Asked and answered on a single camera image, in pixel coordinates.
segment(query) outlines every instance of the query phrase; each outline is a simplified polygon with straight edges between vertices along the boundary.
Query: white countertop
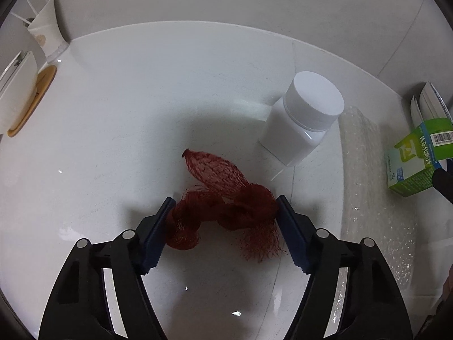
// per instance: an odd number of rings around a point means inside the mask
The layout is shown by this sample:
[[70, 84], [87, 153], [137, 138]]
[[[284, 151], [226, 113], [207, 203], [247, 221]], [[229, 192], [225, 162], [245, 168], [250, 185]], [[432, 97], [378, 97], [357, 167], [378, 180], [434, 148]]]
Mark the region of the white countertop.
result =
[[[0, 287], [35, 335], [76, 240], [112, 240], [196, 184], [181, 159], [185, 148], [234, 162], [249, 181], [286, 195], [296, 212], [339, 236], [338, 124], [279, 175], [283, 165], [257, 142], [269, 106], [296, 72], [327, 77], [346, 106], [389, 126], [395, 140], [409, 129], [401, 98], [379, 80], [317, 47], [247, 27], [137, 24], [78, 38], [60, 60], [28, 123], [0, 144]], [[289, 255], [245, 261], [234, 239], [205, 223], [199, 246], [166, 246], [144, 277], [169, 340], [283, 338], [307, 276]], [[111, 282], [107, 289], [124, 334]]]

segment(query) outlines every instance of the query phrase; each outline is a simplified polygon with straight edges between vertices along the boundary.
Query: white bottle cap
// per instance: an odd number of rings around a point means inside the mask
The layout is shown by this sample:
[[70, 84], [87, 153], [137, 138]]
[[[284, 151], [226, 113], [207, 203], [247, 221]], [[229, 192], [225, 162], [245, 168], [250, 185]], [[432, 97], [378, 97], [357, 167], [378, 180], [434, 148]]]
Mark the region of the white bottle cap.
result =
[[316, 132], [329, 129], [344, 110], [343, 96], [336, 86], [311, 71], [296, 74], [283, 104], [297, 125]]

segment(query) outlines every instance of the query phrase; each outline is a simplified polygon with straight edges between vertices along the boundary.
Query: white container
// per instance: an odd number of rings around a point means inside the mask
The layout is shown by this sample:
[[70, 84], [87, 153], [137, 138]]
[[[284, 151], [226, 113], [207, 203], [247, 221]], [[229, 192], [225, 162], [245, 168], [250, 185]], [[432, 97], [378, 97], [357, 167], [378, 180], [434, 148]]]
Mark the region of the white container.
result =
[[37, 75], [38, 66], [29, 51], [0, 91], [0, 134], [15, 129], [25, 116], [36, 95]]
[[332, 82], [302, 71], [272, 106], [260, 143], [285, 166], [295, 166], [318, 146], [343, 110], [343, 97]]
[[54, 0], [46, 3], [28, 26], [28, 31], [41, 46], [47, 62], [55, 60], [69, 46], [58, 27]]

